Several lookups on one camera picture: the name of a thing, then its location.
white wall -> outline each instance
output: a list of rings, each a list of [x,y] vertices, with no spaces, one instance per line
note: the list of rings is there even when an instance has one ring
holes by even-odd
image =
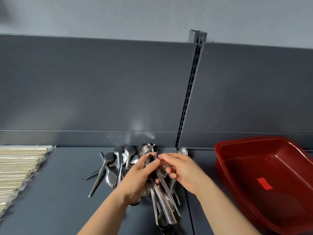
[[[0,32],[313,48],[313,0],[0,0]]]

person's left hand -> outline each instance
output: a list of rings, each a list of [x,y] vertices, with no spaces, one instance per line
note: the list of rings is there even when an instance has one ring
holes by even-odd
[[[147,189],[145,183],[148,176],[160,165],[160,159],[156,159],[147,167],[144,167],[149,154],[155,156],[155,153],[143,155],[138,162],[132,166],[121,183],[116,187],[116,190],[119,190],[119,192],[123,194],[124,199],[128,204],[137,202],[145,193]]]

forearm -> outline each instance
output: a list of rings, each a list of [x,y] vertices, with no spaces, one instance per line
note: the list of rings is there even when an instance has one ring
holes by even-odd
[[[200,185],[196,196],[214,235],[260,234],[208,176],[201,178]]]
[[[127,202],[118,187],[100,205],[77,235],[115,235],[127,209]]]

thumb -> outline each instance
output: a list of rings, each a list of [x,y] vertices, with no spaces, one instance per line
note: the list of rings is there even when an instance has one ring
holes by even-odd
[[[181,163],[181,159],[178,159],[170,154],[162,154],[163,159],[168,162],[171,166],[178,166]]]
[[[144,169],[142,169],[142,174],[144,177],[148,177],[154,170],[160,165],[160,159],[155,159],[153,162],[150,162]]]

hand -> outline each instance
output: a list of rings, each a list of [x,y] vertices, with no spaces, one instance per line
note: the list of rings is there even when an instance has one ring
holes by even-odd
[[[190,193],[196,195],[201,179],[207,177],[204,171],[189,156],[178,153],[163,153],[158,157],[169,177],[176,179]]]
[[[147,167],[145,162],[149,154],[143,155],[136,164],[127,172],[121,183],[116,187],[119,193],[122,193],[127,204],[133,204],[145,193],[145,183],[148,176],[158,168],[160,160],[156,159]]]

